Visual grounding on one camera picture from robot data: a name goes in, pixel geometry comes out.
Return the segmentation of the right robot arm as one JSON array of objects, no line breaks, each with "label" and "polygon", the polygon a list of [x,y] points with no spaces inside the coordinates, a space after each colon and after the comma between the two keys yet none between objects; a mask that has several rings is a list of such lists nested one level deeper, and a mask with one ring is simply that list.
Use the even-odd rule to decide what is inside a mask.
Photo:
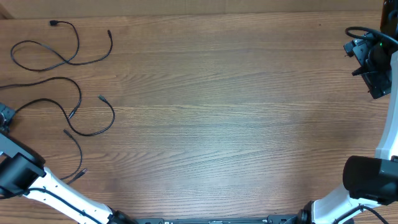
[{"label": "right robot arm", "polygon": [[320,173],[319,191],[299,223],[349,223],[354,216],[397,201],[397,2],[385,1],[379,30],[354,26],[352,12],[335,33],[342,50],[322,52],[306,78],[326,101],[306,118],[299,142]]}]

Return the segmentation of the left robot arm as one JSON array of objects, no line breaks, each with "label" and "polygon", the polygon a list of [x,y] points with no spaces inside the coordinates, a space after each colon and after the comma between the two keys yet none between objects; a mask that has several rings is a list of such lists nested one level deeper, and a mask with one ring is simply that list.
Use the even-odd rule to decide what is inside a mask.
[{"label": "left robot arm", "polygon": [[45,159],[7,133],[14,110],[1,104],[1,199],[23,196],[42,202],[78,223],[135,223],[126,214],[91,200],[57,178]]}]

